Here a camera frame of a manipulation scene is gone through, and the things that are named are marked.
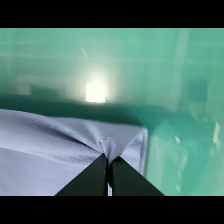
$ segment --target cloth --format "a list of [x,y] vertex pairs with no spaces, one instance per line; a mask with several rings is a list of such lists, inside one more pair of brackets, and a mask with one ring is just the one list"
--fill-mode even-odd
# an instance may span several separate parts
[[0,195],[55,195],[102,153],[144,173],[146,128],[0,110]]

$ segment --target towel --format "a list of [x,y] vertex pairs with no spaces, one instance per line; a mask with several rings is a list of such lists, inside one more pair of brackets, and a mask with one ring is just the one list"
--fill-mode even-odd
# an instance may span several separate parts
[[0,195],[55,195],[102,153],[141,175],[146,128],[0,110]]

